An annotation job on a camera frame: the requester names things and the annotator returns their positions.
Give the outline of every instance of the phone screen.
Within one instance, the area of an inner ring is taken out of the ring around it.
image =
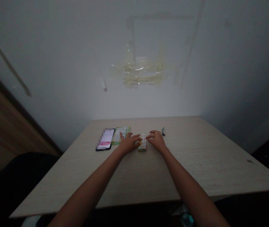
[[[97,150],[105,150],[110,148],[112,137],[115,132],[115,129],[106,128],[104,129],[101,138],[99,139],[99,143],[96,147]]]

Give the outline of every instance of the table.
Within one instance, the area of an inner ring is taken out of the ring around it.
[[[95,151],[104,128],[130,126],[133,134],[161,130],[167,147],[209,196],[269,190],[269,169],[201,117],[94,120],[11,217],[54,213],[113,152]],[[153,146],[126,155],[97,208],[179,200],[166,164]]]

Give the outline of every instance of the transparent tape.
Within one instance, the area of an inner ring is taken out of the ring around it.
[[[163,48],[160,48],[158,58],[152,61],[148,57],[134,58],[133,51],[128,46],[125,61],[111,65],[111,78],[122,78],[123,83],[129,88],[135,84],[160,85],[163,79],[166,79],[164,76],[165,63]]]

